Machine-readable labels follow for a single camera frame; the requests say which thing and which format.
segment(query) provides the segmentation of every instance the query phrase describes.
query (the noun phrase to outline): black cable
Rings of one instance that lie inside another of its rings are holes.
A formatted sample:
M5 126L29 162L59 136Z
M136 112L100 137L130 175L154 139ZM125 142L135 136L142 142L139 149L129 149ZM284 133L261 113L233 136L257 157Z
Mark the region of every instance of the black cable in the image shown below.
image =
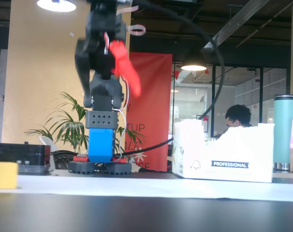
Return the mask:
M58 150L58 151L52 152L53 156L57 156L57 155L74 155L74 156L76 156L77 154L78 153L76 153L76 152L66 151L66 150Z
M209 112L210 110L215 106L216 101L218 100L219 96L220 96L220 92L222 90L223 84L224 84L224 78L225 78L225 64L224 64L224 59L223 56L218 48L218 46L216 45L216 43L214 42L214 40L209 37L199 26L197 26L196 24L194 24L192 21L188 20L185 17L181 17L178 16L174 11L169 10L167 8L162 8L161 6L155 5L151 2L148 2L146 0L134 0L133 1L136 5L142 6L142 7L146 7L146 8L150 8L153 9L155 11L159 11L162 12L168 16L170 16L171 18L174 18L178 21L181 21L183 23L188 24L190 27L192 27L198 34L200 34L206 41L210 42L213 45L213 49L215 50L215 53L220 61L220 65L221 65L221 70L222 70L222 75L221 75L221 79L220 79L220 85L219 85L219 89L216 93L216 96L214 98L214 100L212 101L211 105L209 106L209 108L207 108L207 110L200 115L200 117L198 118L199 120L203 119Z
M155 145L155 146L151 146L151 147L148 147L148 148L145 148L145 149L142 149L142 150L130 151L130 152L124 152L124 153L122 153L122 156L129 156L129 155L133 155L133 154L137 154L137 153L141 153L141 152L150 151L150 150L156 149L156 148L158 148L158 147L160 147L160 146L163 146L163 145L169 143L169 142L172 141L172 140L173 140L173 139L168 139L168 140L166 140L165 142L162 142L162 143L160 143L160 144L157 144L157 145ZM120 155L120 154L115 154L114 157L115 157L115 158L119 158L119 155Z

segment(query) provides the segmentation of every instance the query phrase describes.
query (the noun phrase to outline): water bottle cap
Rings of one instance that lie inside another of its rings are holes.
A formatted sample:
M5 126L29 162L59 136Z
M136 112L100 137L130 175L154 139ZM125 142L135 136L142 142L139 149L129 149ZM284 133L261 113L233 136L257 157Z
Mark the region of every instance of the water bottle cap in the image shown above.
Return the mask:
M274 100L293 100L293 94L276 95Z

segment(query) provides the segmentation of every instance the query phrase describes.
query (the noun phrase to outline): white cable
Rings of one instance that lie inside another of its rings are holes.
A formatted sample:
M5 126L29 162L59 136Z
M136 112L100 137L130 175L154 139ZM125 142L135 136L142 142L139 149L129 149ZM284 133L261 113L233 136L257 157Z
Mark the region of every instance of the white cable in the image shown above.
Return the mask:
M104 33L104 41L106 43L106 46L104 47L104 54L107 55L110 46L109 36L107 32Z
M127 27L127 31L130 35L141 36L146 33L146 27L143 25L132 25Z
M123 133L121 134L121 137L120 137L120 139L119 139L119 143L118 143L119 158L118 158L116 161L113 161L113 162L115 163L115 162L118 162L118 161L122 158L121 143L122 143L122 139L123 139L123 137L124 137L124 135L125 135L125 132L126 132L127 121L126 121L126 117L125 117L125 115L123 114L123 112L122 112L121 110L119 110L119 109L113 109L113 111L118 111L118 112L120 112L120 113L123 115L123 117L124 117L124 121L125 121L125 127L124 127Z
M120 110L123 111L127 108L127 105L128 105L128 101L129 101L129 86L128 86L128 82L123 79L123 81L125 81L126 83L126 102L125 102L125 105L123 106L123 108L121 108Z
M126 7L126 8L118 10L117 15L122 14L122 13L129 13L129 12L137 11L138 9L139 9L139 6Z

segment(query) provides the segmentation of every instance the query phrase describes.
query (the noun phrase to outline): ceiling lamp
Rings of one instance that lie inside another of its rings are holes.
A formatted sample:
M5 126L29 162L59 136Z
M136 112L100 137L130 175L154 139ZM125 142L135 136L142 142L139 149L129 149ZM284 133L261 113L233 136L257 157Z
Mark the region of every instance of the ceiling lamp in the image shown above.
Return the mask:
M200 52L190 53L186 56L181 69L187 71L206 70L205 59Z
M54 12L70 12L76 9L76 5L71 0L39 0L37 5Z

